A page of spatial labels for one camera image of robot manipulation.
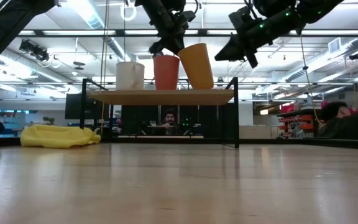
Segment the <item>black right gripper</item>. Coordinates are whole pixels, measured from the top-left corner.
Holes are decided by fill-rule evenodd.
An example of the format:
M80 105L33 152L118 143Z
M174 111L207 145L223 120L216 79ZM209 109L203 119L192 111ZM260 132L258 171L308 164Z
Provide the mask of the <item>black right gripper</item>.
M290 31L303 26L301 18L292 7L276 12L266 19L253 18L252 10L244 6L229 15L236 30L228 43L215 55L216 61L246 60L251 68L258 66L255 56L257 48L271 44L272 41Z

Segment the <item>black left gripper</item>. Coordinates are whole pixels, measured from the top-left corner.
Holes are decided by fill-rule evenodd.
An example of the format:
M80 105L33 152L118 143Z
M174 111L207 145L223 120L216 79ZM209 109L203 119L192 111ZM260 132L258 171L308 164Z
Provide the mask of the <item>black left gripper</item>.
M188 23L196 17L196 10L185 10L186 0L135 0L135 7L142 6L151 26L158 31L161 39L149 47L152 56L164 55L163 49L174 54L185 48L184 35Z

